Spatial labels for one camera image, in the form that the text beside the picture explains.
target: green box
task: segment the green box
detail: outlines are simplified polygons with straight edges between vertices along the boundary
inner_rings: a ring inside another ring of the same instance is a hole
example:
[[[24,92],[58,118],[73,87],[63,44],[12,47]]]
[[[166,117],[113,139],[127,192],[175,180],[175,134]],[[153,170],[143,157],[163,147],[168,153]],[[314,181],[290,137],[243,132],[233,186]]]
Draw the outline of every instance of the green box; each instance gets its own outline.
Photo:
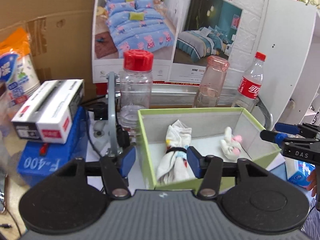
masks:
[[[156,181],[156,169],[162,156],[165,155],[165,136],[168,126],[178,119],[192,128],[192,141],[207,139],[206,142],[218,141],[222,138],[226,127],[231,127],[234,135],[241,135],[241,143],[249,158],[263,168],[266,168],[280,152],[280,148],[260,139],[263,126],[244,108],[176,108],[176,109],[145,109],[140,110],[139,135],[137,136],[138,159],[146,188],[158,190],[193,189],[198,190],[202,179],[189,179],[161,185]],[[210,151],[214,147],[198,144]],[[203,152],[200,154],[219,155],[218,152]],[[234,178],[222,178],[220,190],[234,186]]]

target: finger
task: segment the finger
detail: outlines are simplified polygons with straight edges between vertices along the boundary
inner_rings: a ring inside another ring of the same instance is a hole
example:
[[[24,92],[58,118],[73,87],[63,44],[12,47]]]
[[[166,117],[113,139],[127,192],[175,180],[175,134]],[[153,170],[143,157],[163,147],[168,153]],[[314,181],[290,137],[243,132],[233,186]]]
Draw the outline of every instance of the finger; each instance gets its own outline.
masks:
[[[310,183],[309,186],[307,187],[307,190],[312,190],[315,185],[317,185],[316,179],[313,180],[313,181],[311,181],[311,183]]]
[[[313,170],[310,175],[307,177],[307,181],[312,181],[316,179],[316,170]]]
[[[311,192],[311,197],[314,197],[317,193],[317,186],[315,186],[313,189],[312,189],[312,192]]]

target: table surface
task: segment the table surface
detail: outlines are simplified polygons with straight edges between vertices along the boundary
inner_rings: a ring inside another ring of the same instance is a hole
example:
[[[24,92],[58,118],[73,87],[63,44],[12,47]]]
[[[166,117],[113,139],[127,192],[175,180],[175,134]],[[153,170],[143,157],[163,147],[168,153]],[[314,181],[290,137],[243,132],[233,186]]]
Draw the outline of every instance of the table surface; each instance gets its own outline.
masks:
[[[107,125],[104,128],[105,134],[108,134],[108,128]],[[93,134],[93,128],[92,125],[90,126],[90,134]],[[12,155],[20,150],[22,150],[26,144],[25,140],[21,140],[17,138],[15,135],[15,132],[11,133],[8,137],[4,139],[5,145],[9,151],[9,153]],[[92,150],[92,147],[90,144],[88,144],[88,150],[87,150],[87,161],[97,161],[99,158],[97,154]],[[271,171],[276,176],[280,177],[283,180],[286,180],[286,171],[285,171],[285,165],[281,164],[277,168],[273,169]],[[136,162],[134,163],[129,176],[129,189],[132,194],[134,194],[134,191],[138,188],[145,189],[145,185],[143,182],[143,177],[141,174],[139,161],[136,159]],[[88,183],[90,185],[95,186],[98,189],[102,188],[102,181],[100,177],[88,177]],[[308,192],[307,190],[298,187],[294,185],[296,188],[298,188],[300,191],[302,191],[311,201],[311,192]],[[19,186],[17,185],[12,179],[9,179],[9,185],[7,188],[7,206],[9,211],[12,213],[12,215],[16,218],[19,228],[21,232],[25,232],[26,228],[25,225],[19,215],[18,211],[18,204],[21,196],[29,189],[28,186]],[[19,238],[19,233],[17,231],[17,228],[10,217],[8,213],[0,215],[0,224],[2,223],[9,223],[12,224],[13,228],[4,229],[0,228],[0,232],[8,239],[8,240],[15,240]]]

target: white box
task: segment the white box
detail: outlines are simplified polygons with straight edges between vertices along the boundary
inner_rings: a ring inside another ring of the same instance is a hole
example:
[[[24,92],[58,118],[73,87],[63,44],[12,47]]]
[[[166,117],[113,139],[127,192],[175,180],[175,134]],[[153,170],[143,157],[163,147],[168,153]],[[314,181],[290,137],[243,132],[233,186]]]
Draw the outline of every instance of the white box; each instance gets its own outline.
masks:
[[[21,139],[65,143],[83,95],[82,79],[44,82],[12,119],[17,135]]]

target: folded cloth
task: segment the folded cloth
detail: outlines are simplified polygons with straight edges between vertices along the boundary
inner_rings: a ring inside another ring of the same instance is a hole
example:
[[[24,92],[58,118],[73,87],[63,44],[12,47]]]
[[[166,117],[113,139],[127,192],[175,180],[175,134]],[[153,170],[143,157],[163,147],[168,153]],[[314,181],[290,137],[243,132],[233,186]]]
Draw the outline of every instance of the folded cloth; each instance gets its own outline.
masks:
[[[192,128],[188,128],[177,120],[169,125],[165,137],[167,148],[182,147],[187,149],[191,142]],[[163,158],[158,166],[157,181],[161,184],[189,179],[187,170],[187,154],[182,151],[170,151]]]
[[[232,130],[227,127],[224,130],[224,139],[220,141],[222,151],[224,155],[232,161],[236,161],[242,150],[241,143],[242,137],[240,135],[232,136]]]

